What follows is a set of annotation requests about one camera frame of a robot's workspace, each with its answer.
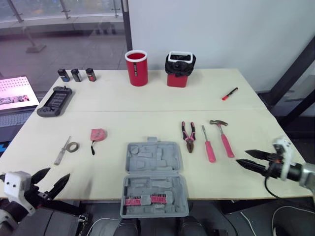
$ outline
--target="laptop keyboard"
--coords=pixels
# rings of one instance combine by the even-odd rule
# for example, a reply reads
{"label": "laptop keyboard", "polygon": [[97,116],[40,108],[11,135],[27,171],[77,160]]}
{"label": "laptop keyboard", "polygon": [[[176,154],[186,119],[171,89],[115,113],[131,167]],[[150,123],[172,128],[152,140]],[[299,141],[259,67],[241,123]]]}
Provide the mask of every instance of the laptop keyboard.
{"label": "laptop keyboard", "polygon": [[0,116],[0,128],[24,124],[32,112],[17,113],[12,115]]}

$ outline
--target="pliers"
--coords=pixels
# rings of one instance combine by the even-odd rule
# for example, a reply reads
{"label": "pliers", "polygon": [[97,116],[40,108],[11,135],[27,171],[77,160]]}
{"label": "pliers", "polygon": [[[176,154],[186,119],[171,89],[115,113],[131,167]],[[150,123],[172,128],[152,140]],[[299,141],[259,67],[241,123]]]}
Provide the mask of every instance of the pliers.
{"label": "pliers", "polygon": [[188,133],[185,131],[185,122],[182,122],[182,133],[183,133],[183,139],[186,141],[186,146],[189,153],[192,153],[193,150],[193,141],[196,140],[195,137],[195,125],[193,122],[190,122],[191,126],[191,135],[189,136]]}

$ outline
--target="pink screwdriver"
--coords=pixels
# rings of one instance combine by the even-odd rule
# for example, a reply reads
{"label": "pink screwdriver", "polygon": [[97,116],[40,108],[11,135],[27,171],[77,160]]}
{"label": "pink screwdriver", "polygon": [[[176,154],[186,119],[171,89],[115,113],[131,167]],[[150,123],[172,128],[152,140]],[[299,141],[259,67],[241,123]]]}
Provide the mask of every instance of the pink screwdriver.
{"label": "pink screwdriver", "polygon": [[213,152],[213,149],[211,147],[210,141],[208,141],[204,125],[202,126],[202,131],[203,131],[203,133],[205,135],[205,138],[206,138],[205,145],[206,145],[206,151],[207,151],[208,159],[209,159],[210,162],[215,162],[216,161],[216,156],[215,156],[215,153]]}

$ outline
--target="open tool case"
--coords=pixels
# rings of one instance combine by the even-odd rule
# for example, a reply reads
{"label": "open tool case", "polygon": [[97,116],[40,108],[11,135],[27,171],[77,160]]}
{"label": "open tool case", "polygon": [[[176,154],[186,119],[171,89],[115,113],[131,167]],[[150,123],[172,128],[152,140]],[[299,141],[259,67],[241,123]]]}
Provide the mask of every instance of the open tool case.
{"label": "open tool case", "polygon": [[182,158],[175,142],[130,143],[120,215],[122,218],[184,217],[189,213],[186,185],[178,174]]}

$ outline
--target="table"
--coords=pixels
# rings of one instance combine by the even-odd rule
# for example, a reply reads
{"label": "table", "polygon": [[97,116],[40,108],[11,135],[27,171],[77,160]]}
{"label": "table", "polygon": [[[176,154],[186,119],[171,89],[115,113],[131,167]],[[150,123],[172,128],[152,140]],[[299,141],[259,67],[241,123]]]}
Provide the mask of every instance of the table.
{"label": "table", "polygon": [[[274,152],[272,140],[285,133],[268,110],[262,107],[250,109],[244,105],[239,109],[212,111],[104,111],[104,105],[98,111],[75,111],[75,108],[79,108],[74,105],[76,99],[83,101],[79,90],[81,91],[81,88],[75,90],[75,95],[62,116],[41,118],[36,113],[31,115],[0,158],[0,172],[23,170],[33,174],[40,169],[52,167],[38,185],[42,191],[50,190],[60,177],[71,174],[68,184],[57,199],[120,199],[123,178],[128,175],[125,171],[128,143],[145,142],[148,136],[156,136],[160,141],[174,141],[179,144],[183,160],[183,170],[180,174],[186,180],[190,199],[271,198],[264,189],[263,177],[242,168],[235,161],[236,158],[254,160],[244,153],[247,149]],[[237,93],[228,100],[232,102],[237,98]],[[223,129],[236,158],[226,156],[220,132],[216,126],[209,125],[210,119],[221,119],[229,123],[229,126]],[[196,126],[196,141],[192,154],[188,153],[186,143],[182,139],[183,120],[194,121]],[[217,156],[215,164],[207,159],[201,125],[205,125]],[[104,141],[94,145],[95,156],[92,156],[90,148],[92,128],[104,128],[108,132]],[[74,153],[66,152],[61,164],[53,166],[69,135],[72,136],[72,141],[80,144],[79,150]],[[293,160],[304,163],[295,148]],[[264,161],[255,161],[267,165]],[[281,197],[311,196],[311,192],[290,180],[283,182],[270,179],[268,184],[270,189]],[[3,183],[0,184],[0,197],[4,197]]]}
{"label": "table", "polygon": [[[185,89],[168,87],[164,70],[149,71],[149,82],[143,87],[129,83],[126,70],[96,70],[97,81],[88,81],[80,70],[83,81],[57,79],[52,86],[69,86],[75,98],[67,111],[214,111],[267,108],[251,86],[236,69],[194,70]],[[221,98],[235,87],[239,91],[233,99]]]}

